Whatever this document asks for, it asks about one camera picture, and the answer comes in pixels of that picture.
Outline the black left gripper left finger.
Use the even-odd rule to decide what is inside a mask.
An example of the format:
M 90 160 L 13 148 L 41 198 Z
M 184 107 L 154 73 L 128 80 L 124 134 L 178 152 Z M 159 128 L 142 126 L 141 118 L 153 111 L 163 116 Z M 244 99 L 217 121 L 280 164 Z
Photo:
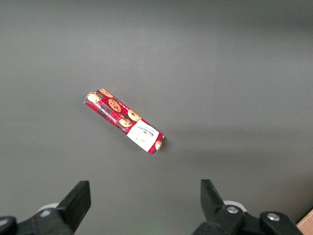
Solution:
M 72 235 L 91 206 L 89 181 L 79 181 L 56 207 L 44 207 L 17 225 L 18 235 Z

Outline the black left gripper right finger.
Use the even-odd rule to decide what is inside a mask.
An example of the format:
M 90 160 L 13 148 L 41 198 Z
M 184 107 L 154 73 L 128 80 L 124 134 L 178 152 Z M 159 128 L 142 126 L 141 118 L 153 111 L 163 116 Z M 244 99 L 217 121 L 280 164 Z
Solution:
M 254 217 L 234 204 L 227 205 L 209 179 L 201 180 L 201 208 L 206 221 L 194 235 L 301 235 L 285 214 L 265 211 Z

